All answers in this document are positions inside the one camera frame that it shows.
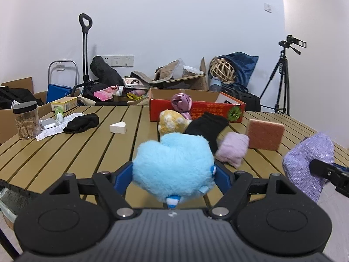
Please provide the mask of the black sock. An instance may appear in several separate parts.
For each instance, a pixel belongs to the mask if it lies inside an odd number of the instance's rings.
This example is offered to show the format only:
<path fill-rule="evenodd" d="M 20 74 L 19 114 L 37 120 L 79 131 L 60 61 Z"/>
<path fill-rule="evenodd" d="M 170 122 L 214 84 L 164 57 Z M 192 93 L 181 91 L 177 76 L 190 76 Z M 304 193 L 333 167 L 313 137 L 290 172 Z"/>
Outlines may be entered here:
<path fill-rule="evenodd" d="M 83 133 L 91 128 L 96 128 L 99 125 L 99 117 L 92 113 L 75 117 L 68 122 L 67 126 L 63 129 L 65 134 L 78 134 Z"/>
<path fill-rule="evenodd" d="M 201 117 L 188 125 L 185 134 L 202 136 L 208 141 L 211 152 L 215 154 L 218 150 L 217 137 L 227 125 L 226 118 L 204 112 Z"/>

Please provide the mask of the tan folding slat table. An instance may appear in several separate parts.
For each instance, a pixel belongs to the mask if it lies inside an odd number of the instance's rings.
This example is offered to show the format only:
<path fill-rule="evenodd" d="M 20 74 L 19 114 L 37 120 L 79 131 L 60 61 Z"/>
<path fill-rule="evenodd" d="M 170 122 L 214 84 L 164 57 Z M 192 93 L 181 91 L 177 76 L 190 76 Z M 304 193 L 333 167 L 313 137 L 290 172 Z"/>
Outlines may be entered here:
<path fill-rule="evenodd" d="M 141 143 L 159 138 L 148 107 L 78 107 L 76 111 L 96 114 L 99 125 L 84 133 L 61 133 L 41 141 L 13 136 L 1 145 L 1 179 L 40 193 L 65 173 L 89 178 L 97 172 L 113 172 L 134 159 Z M 243 159 L 241 170 L 258 178 L 282 173 L 283 156 L 315 132 L 291 117 L 267 112 L 246 112 L 240 123 L 231 123 L 225 132 L 245 133 L 249 119 L 278 122 L 285 127 L 278 150 L 249 150 Z M 121 121 L 126 123 L 126 133 L 111 133 L 109 126 Z"/>

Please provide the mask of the white wall switch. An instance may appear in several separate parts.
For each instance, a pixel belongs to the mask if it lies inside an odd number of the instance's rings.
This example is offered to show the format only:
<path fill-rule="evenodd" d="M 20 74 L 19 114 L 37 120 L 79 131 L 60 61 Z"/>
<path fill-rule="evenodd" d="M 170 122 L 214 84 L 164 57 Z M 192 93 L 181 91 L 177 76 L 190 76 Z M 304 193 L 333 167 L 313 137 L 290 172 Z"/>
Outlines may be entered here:
<path fill-rule="evenodd" d="M 272 11 L 272 6 L 269 5 L 269 4 L 267 4 L 267 3 L 264 4 L 264 10 L 265 10 L 266 12 L 269 12 L 269 13 L 272 13 L 272 12 L 273 12 L 273 11 Z"/>

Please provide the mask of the wall power outlet strip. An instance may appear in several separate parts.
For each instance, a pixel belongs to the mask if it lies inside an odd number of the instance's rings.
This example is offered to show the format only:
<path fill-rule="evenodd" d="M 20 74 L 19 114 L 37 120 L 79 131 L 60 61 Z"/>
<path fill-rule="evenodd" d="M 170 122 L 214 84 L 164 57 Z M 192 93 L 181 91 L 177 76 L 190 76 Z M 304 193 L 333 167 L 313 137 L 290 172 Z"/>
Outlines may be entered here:
<path fill-rule="evenodd" d="M 102 56 L 110 67 L 134 67 L 134 55 Z"/>

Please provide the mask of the large cardboard box left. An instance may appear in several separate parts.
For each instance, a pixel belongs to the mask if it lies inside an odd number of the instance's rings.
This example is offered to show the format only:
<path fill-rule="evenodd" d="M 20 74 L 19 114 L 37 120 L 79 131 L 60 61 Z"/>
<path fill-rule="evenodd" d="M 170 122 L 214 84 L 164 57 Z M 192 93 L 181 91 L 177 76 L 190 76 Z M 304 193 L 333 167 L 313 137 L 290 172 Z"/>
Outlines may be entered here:
<path fill-rule="evenodd" d="M 39 119 L 51 112 L 46 92 L 33 93 L 32 78 L 3 83 L 1 86 L 1 144 L 15 134 L 21 140 L 40 133 Z"/>

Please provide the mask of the white wedge block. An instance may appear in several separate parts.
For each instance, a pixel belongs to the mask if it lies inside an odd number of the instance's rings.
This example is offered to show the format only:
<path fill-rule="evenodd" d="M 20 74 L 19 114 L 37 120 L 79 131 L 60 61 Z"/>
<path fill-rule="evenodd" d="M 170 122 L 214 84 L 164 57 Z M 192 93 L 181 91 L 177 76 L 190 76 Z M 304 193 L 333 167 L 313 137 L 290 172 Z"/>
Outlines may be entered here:
<path fill-rule="evenodd" d="M 114 134 L 125 134 L 127 131 L 126 123 L 124 121 L 111 124 L 109 130 Z"/>

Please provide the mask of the light pink fluffy towel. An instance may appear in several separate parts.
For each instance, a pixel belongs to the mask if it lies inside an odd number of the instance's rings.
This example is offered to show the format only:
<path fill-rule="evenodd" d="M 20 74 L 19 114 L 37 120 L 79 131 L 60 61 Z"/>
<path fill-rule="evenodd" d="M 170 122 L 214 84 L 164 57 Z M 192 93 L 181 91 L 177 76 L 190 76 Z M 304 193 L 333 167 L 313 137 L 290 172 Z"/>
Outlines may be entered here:
<path fill-rule="evenodd" d="M 247 154 L 249 141 L 249 137 L 245 134 L 227 133 L 218 145 L 218 150 L 215 153 L 216 159 L 238 169 Z"/>

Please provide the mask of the red cardboard fruit box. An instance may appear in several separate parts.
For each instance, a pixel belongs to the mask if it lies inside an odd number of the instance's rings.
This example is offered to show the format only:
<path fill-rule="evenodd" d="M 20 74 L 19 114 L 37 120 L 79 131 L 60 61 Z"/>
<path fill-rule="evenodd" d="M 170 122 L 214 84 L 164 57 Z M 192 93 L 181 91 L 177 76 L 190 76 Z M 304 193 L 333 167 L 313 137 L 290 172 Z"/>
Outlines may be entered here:
<path fill-rule="evenodd" d="M 189 110 L 192 119 L 201 117 L 204 112 L 220 115 L 229 122 L 241 122 L 245 111 L 245 103 L 223 92 L 184 90 L 184 89 L 156 89 L 149 90 L 150 121 L 157 122 L 160 113 L 167 109 L 173 110 L 172 98 L 183 93 L 191 97 L 192 106 Z"/>

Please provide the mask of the blue folding cart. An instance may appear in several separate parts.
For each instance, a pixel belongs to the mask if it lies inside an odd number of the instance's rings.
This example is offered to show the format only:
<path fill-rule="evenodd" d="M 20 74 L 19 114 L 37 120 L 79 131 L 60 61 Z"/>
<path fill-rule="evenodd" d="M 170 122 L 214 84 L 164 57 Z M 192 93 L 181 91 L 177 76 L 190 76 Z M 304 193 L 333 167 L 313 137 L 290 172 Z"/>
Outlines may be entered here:
<path fill-rule="evenodd" d="M 52 82 L 52 74 L 54 71 L 59 72 L 65 70 L 65 64 L 70 63 L 73 64 L 73 68 L 75 71 L 75 83 L 74 86 L 77 85 L 77 81 L 79 78 L 78 74 L 78 67 L 74 60 L 54 60 L 48 65 L 48 73 L 47 73 L 47 95 L 46 95 L 46 102 L 50 103 L 52 101 L 58 100 L 62 97 L 69 96 L 72 91 L 73 87 L 66 86 L 63 84 L 56 84 Z"/>

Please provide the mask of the pink brown scrub sponge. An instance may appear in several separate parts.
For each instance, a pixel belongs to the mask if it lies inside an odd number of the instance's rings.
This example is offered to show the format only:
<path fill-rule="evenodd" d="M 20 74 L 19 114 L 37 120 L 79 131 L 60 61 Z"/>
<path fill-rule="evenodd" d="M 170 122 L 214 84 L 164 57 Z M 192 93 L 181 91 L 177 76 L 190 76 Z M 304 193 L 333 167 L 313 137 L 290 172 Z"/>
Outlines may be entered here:
<path fill-rule="evenodd" d="M 245 135 L 249 148 L 276 151 L 283 138 L 284 125 L 276 122 L 249 119 Z"/>

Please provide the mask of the woven rattan ball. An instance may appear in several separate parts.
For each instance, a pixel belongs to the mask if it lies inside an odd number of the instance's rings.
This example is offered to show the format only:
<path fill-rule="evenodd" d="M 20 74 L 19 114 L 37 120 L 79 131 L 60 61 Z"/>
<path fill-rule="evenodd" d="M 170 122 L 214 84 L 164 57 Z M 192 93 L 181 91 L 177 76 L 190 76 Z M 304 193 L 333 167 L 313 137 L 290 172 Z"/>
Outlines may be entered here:
<path fill-rule="evenodd" d="M 235 69 L 225 58 L 214 57 L 210 61 L 209 72 L 226 84 L 235 82 Z"/>

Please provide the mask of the yellow white plush toy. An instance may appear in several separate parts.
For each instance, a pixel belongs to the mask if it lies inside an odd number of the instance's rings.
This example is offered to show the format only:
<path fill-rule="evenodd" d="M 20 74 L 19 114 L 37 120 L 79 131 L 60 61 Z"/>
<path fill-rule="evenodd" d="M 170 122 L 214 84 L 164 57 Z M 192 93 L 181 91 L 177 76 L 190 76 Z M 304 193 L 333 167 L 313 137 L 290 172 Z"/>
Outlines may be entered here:
<path fill-rule="evenodd" d="M 161 137 L 169 133 L 184 133 L 191 122 L 182 114 L 167 109 L 159 115 L 158 131 Z"/>

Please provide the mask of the open brown cardboard box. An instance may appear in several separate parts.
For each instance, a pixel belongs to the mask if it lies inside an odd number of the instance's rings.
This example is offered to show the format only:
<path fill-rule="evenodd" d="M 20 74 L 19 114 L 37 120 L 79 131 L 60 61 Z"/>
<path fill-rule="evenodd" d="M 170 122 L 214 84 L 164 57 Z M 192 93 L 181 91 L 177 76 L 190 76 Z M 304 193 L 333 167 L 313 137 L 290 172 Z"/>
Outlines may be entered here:
<path fill-rule="evenodd" d="M 139 79 L 151 88 L 209 90 L 204 58 L 201 59 L 198 69 L 187 66 L 182 59 L 178 59 L 158 67 L 152 78 L 139 71 L 131 72 L 131 77 Z"/>

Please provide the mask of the pink satin scrunchie cloth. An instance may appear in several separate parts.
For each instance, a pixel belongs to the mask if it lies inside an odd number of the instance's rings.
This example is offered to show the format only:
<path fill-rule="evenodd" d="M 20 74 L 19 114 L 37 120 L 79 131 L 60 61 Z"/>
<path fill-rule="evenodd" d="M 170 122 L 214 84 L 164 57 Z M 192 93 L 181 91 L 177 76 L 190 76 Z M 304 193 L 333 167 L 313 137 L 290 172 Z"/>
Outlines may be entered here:
<path fill-rule="evenodd" d="M 192 98 L 185 93 L 177 93 L 171 99 L 171 105 L 175 111 L 180 113 L 185 119 L 191 120 L 190 110 L 192 108 Z"/>

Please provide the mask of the light blue plush toy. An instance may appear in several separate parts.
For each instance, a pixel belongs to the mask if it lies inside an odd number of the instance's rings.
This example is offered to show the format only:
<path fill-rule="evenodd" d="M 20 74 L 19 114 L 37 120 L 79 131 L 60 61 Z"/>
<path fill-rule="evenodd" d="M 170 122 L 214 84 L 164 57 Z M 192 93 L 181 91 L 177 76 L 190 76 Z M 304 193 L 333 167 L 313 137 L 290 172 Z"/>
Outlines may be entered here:
<path fill-rule="evenodd" d="M 216 172 L 209 142 L 201 135 L 169 133 L 160 141 L 146 141 L 132 161 L 134 184 L 169 209 L 206 195 Z"/>

